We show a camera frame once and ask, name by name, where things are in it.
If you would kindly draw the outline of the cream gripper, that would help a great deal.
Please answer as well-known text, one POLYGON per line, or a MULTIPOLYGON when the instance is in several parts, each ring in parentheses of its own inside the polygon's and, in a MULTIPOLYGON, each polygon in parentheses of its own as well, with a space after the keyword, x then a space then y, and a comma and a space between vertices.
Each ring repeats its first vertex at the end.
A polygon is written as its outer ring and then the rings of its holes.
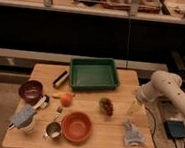
POLYGON ((131 117, 137 115, 142 108, 143 108, 142 104, 139 104, 138 102, 133 101, 125 115, 126 119, 129 120, 131 117))

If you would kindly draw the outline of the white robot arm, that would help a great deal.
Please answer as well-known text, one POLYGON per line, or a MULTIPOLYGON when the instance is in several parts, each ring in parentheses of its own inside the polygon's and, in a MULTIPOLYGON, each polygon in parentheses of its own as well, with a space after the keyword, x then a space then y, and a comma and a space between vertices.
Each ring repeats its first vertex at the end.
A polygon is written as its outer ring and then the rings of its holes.
POLYGON ((154 102, 160 96, 169 98, 172 104, 185 117, 185 93, 181 89, 182 79, 178 74, 155 71, 146 84, 134 91, 137 101, 154 102))

